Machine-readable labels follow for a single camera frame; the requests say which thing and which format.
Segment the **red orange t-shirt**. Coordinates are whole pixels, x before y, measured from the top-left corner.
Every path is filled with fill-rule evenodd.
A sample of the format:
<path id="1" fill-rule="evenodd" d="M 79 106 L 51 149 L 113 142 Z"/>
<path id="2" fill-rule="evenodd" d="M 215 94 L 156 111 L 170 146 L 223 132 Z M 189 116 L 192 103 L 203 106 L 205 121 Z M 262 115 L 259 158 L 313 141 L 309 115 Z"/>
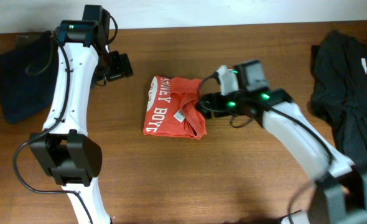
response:
<path id="1" fill-rule="evenodd" d="M 148 91 L 143 134 L 190 139 L 206 135 L 205 118 L 196 109 L 201 82 L 155 76 Z"/>

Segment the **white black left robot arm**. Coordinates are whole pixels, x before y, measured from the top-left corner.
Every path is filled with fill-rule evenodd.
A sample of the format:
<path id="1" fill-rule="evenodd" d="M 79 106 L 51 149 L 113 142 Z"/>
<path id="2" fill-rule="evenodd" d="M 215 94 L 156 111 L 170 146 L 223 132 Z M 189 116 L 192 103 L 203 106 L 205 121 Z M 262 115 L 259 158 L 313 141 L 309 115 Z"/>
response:
<path id="1" fill-rule="evenodd" d="M 98 185 L 103 155 L 88 137 L 87 109 L 92 85 L 133 75 L 127 54 L 110 52 L 109 20 L 62 21 L 53 37 L 58 72 L 43 130 L 28 146 L 47 176 L 68 195 L 79 223 L 111 223 Z"/>

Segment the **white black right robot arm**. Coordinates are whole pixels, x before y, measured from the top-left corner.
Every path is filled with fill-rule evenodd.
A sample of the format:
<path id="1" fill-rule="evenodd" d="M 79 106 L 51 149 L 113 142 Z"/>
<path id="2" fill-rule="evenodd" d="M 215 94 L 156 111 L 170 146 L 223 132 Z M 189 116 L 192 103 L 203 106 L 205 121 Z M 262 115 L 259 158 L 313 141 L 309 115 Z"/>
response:
<path id="1" fill-rule="evenodd" d="M 287 214 L 260 223 L 367 223 L 367 166 L 340 153 L 307 121 L 283 89 L 272 90 L 259 60 L 222 65 L 208 79 L 216 93 L 197 89 L 204 117 L 247 116 L 291 153 L 309 178 L 292 196 Z"/>

